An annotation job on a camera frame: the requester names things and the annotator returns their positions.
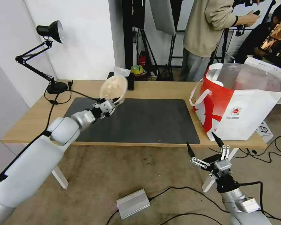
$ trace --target shopping bag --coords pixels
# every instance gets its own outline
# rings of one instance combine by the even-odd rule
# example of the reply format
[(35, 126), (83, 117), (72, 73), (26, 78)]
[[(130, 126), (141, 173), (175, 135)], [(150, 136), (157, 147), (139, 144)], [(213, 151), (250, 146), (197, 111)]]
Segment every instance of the shopping bag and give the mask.
[(190, 104), (210, 140), (211, 132), (222, 140), (248, 140), (280, 98), (281, 69), (249, 57), (245, 64), (210, 65)]

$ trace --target lamp arm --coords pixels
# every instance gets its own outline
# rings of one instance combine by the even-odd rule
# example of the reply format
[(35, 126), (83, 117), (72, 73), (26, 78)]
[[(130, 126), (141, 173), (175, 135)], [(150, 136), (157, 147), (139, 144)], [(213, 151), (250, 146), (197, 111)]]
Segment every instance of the lamp arm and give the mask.
[[(43, 45), (46, 45), (47, 47), (46, 47), (45, 49), (43, 49), (43, 50), (41, 50), (41, 51), (35, 53), (35, 54), (29, 54), (29, 53), (33, 52), (34, 50), (38, 49), (39, 47), (41, 47), (41, 46), (43, 46)], [(25, 66), (26, 68), (30, 69), (31, 71), (35, 72), (36, 74), (40, 75), (42, 78), (45, 78), (45, 79), (48, 80), (49, 82), (55, 83), (56, 81), (54, 80), (54, 77), (49, 76), (49, 75), (47, 75), (47, 74), (44, 74), (43, 72), (37, 70), (36, 68), (34, 68), (33, 66), (31, 66), (31, 65), (29, 65), (29, 64), (27, 63), (27, 61), (28, 61), (29, 59), (32, 59), (33, 57), (35, 57), (35, 56), (37, 56), (37, 55), (43, 53), (44, 51), (50, 49), (51, 47), (52, 47), (52, 41), (46, 40), (46, 41), (44, 41), (42, 44), (40, 44), (40, 45), (36, 46), (35, 48), (29, 50), (28, 52), (25, 52), (24, 54), (22, 54), (22, 55), (20, 55), (20, 56), (17, 56), (17, 57), (16, 57), (16, 61), (17, 61), (19, 64), (21, 64), (21, 65)]]

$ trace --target person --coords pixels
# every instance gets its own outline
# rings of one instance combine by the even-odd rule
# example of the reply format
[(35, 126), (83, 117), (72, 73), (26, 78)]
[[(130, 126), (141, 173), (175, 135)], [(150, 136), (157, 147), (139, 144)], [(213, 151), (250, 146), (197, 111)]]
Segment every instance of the person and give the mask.
[(259, 24), (247, 36), (247, 38), (238, 49), (235, 57), (236, 62), (244, 63), (248, 55), (255, 56), (256, 58), (262, 58), (263, 56), (265, 56), (266, 53), (259, 49), (262, 44), (264, 49), (270, 49), (275, 42), (276, 45), (279, 44), (279, 42), (273, 38), (264, 42), (270, 34), (271, 30), (274, 29), (279, 22), (281, 22), (281, 5), (279, 5), (274, 10), (270, 22)]
[(185, 29), (180, 81), (199, 81), (204, 77), (212, 52), (225, 28), (252, 26), (259, 16), (232, 13), (233, 0), (195, 0)]

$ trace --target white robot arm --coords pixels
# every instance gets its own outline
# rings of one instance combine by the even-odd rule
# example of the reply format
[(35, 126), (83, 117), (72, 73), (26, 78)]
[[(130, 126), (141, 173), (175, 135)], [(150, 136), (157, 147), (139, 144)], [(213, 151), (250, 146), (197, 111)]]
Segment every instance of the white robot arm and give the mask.
[(118, 99), (100, 99), (92, 109), (57, 118), (0, 176), (0, 224), (42, 185), (80, 131), (111, 116)]
[(226, 210), (231, 213), (231, 225), (271, 225), (268, 218), (260, 211), (260, 206), (254, 198), (247, 197), (240, 189), (240, 184), (232, 177), (232, 164), (228, 160), (229, 145), (212, 133), (219, 145), (220, 154), (204, 160), (197, 159), (191, 147), (187, 144), (190, 162), (203, 170), (209, 171), (210, 178), (216, 180), (216, 190), (222, 196)]

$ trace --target black desk lamp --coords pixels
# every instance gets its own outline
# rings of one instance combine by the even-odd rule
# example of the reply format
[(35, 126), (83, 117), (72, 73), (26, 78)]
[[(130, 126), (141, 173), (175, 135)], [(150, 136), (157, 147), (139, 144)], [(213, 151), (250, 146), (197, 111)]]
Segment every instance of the black desk lamp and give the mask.
[[(41, 54), (42, 52), (50, 49), (52, 47), (52, 42), (49, 37), (52, 37), (54, 40), (56, 40), (57, 42), (61, 43), (62, 39), (64, 38), (63, 36), (63, 29), (62, 29), (62, 24), (60, 23), (59, 20), (54, 21), (53, 23), (50, 24), (50, 26), (37, 26), (37, 33), (40, 36), (43, 36), (43, 38), (45, 39), (45, 41), (36, 46), (35, 48), (31, 49), (28, 52), (25, 52), (24, 54), (17, 56), (16, 57), (16, 61), (18, 63), (20, 63), (21, 65), (25, 66), (26, 68), (32, 70), (33, 72), (37, 73), (38, 75), (40, 75), (42, 78), (45, 78), (46, 80), (49, 81), (49, 85), (47, 87), (47, 91), (49, 94), (59, 94), (62, 93), (64, 91), (66, 91), (68, 89), (68, 86), (65, 83), (62, 82), (56, 82), (54, 80), (54, 77), (44, 74), (43, 72), (37, 70), (36, 68), (32, 67), (31, 65), (29, 65), (27, 63), (27, 61), (29, 59), (32, 59), (33, 57), (36, 57), (37, 55)], [(33, 53), (33, 54), (29, 54), (32, 51), (38, 49), (39, 47), (46, 45), (47, 47), (41, 51), (39, 51), (38, 53)]]

